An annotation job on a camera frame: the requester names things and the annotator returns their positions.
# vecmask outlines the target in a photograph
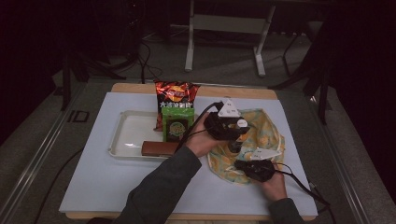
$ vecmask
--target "gray floor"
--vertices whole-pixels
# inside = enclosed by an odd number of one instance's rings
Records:
[[[290,38],[283,35],[270,35],[264,46],[263,59],[267,72],[266,77],[258,77],[253,61],[252,45],[256,43],[257,36],[248,36],[243,42],[226,42],[224,40],[213,42],[208,40],[211,34],[202,33],[196,38],[193,71],[184,72],[184,62],[187,50],[187,36],[185,33],[175,35],[170,42],[163,42],[156,35],[145,38],[150,48],[141,47],[141,55],[148,59],[150,69],[146,69],[147,81],[151,81],[153,75],[150,71],[162,80],[184,80],[196,83],[236,85],[265,88],[288,78],[286,76],[281,54],[283,49],[289,44]],[[288,53],[290,70],[294,70],[303,59],[309,41],[304,37],[299,37]],[[121,69],[118,73],[126,76],[128,82],[139,82],[140,66],[135,64],[127,69]],[[59,76],[54,77],[61,85]],[[112,83],[117,81],[106,77],[92,74],[92,78],[87,84],[74,83],[74,93],[78,95],[75,102],[72,102],[69,109],[60,112],[62,98],[60,96],[49,96],[41,106],[12,134],[8,140],[0,147],[0,202],[6,203],[8,195],[11,194],[15,183],[22,174],[23,169],[28,165],[43,143],[48,144],[49,153],[42,164],[35,179],[32,180],[30,188],[21,198],[21,203],[17,204],[12,211],[14,216],[9,223],[34,223],[35,216],[40,204],[47,193],[51,181],[61,169],[64,162],[74,153],[84,147],[90,134],[94,119],[104,98],[104,92],[110,91]],[[293,125],[290,128],[293,132],[296,144],[307,148],[299,151],[302,160],[309,161],[310,150],[316,150],[321,146],[316,146],[316,140],[312,142],[299,142],[299,135],[309,134],[307,130],[312,122],[311,115],[301,115],[298,113],[299,106],[306,104],[299,102],[298,98],[293,98],[293,94],[301,96],[301,87],[304,81],[296,83],[288,88],[288,94],[280,93],[279,98],[290,102],[295,102],[291,107],[285,107],[289,111],[288,119],[306,119],[303,125]],[[388,196],[382,185],[374,166],[372,165],[364,146],[359,139],[353,125],[351,124],[344,108],[339,103],[335,90],[329,90],[329,105],[331,110],[327,110],[326,118],[328,125],[319,127],[318,130],[325,132],[329,137],[319,142],[329,141],[328,144],[336,149],[336,156],[340,158],[340,164],[348,180],[352,183],[363,211],[356,214],[350,207],[348,195],[350,186],[339,184],[340,179],[345,180],[334,171],[332,155],[323,153],[322,161],[328,163],[329,169],[318,170],[315,164],[309,162],[303,164],[305,171],[313,182],[316,182],[320,189],[323,189],[323,196],[328,198],[335,206],[332,208],[338,223],[394,223],[396,220],[396,209],[394,202]],[[72,110],[88,111],[90,118],[87,122],[71,122],[61,120],[68,118]],[[54,124],[60,124],[62,131],[56,133],[56,139],[50,141],[47,134],[53,129]],[[71,220],[58,212],[59,205],[64,196],[68,182],[78,163],[79,154],[71,160],[60,173],[55,185],[46,200],[44,209],[37,223],[85,223],[84,221]],[[319,215],[311,223],[331,223],[328,213]]]

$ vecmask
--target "white tray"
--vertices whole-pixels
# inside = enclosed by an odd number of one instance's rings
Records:
[[[120,113],[120,121],[108,150],[118,159],[156,159],[163,157],[142,156],[143,141],[161,142],[163,132],[155,132],[156,112],[126,110]]]

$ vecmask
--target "person's right hand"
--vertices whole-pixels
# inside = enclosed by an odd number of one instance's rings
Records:
[[[273,177],[265,182],[260,183],[264,196],[271,202],[288,197],[285,187],[285,176],[283,174],[275,172]]]

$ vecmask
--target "green snack bag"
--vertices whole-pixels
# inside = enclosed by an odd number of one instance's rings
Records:
[[[179,142],[194,123],[194,108],[163,107],[163,141]]]

